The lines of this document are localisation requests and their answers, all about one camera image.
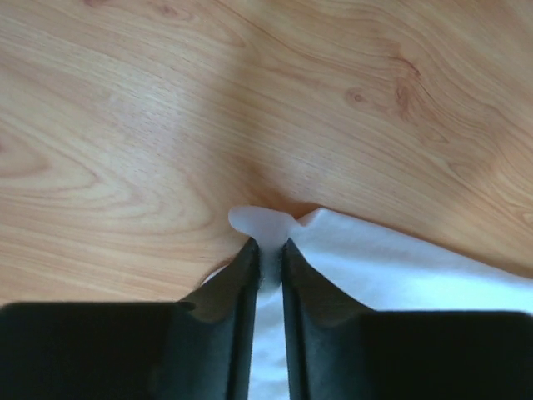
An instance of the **wooden surface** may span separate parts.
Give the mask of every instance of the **wooden surface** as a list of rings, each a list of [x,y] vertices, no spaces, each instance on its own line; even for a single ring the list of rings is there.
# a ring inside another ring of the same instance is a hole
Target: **wooden surface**
[[[174,299],[316,205],[533,277],[533,2],[0,0],[0,300]]]

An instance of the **white fabric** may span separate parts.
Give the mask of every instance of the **white fabric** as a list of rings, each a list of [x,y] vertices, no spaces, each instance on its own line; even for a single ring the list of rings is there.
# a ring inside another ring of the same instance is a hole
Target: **white fabric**
[[[533,280],[470,260],[402,233],[318,209],[298,222],[267,208],[230,211],[230,224],[257,240],[257,296],[249,400],[288,400],[280,266],[292,238],[306,260],[376,310],[509,310],[533,313]]]

